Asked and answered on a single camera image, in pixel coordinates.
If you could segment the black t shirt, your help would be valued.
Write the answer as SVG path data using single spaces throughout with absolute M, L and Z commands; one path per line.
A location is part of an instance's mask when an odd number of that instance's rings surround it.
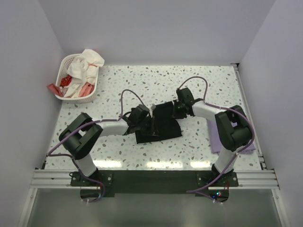
M 156 105 L 152 112 L 152 120 L 147 123 L 147 131 L 136 131 L 137 144 L 175 139 L 182 136 L 181 128 L 173 115 L 173 103 Z

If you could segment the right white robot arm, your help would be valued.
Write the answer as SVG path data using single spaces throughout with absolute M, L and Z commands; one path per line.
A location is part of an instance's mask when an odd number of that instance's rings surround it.
M 207 103 L 202 98 L 195 99 L 189 88 L 176 90 L 173 117 L 184 119 L 187 116 L 201 117 L 215 123 L 222 149 L 212 166 L 211 181 L 217 186 L 228 180 L 227 173 L 233 171 L 237 153 L 249 147 L 255 133 L 243 109 L 239 105 L 219 107 Z

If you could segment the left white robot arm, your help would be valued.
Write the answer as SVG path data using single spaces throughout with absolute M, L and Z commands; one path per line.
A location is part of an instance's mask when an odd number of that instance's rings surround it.
M 82 113 L 59 135 L 59 141 L 82 172 L 82 181 L 86 185 L 94 185 L 100 176 L 90 151 L 97 140 L 100 137 L 124 136 L 145 130 L 150 119 L 149 109 L 142 104 L 132 108 L 129 115 L 124 115 L 119 120 L 93 120 L 88 114 Z

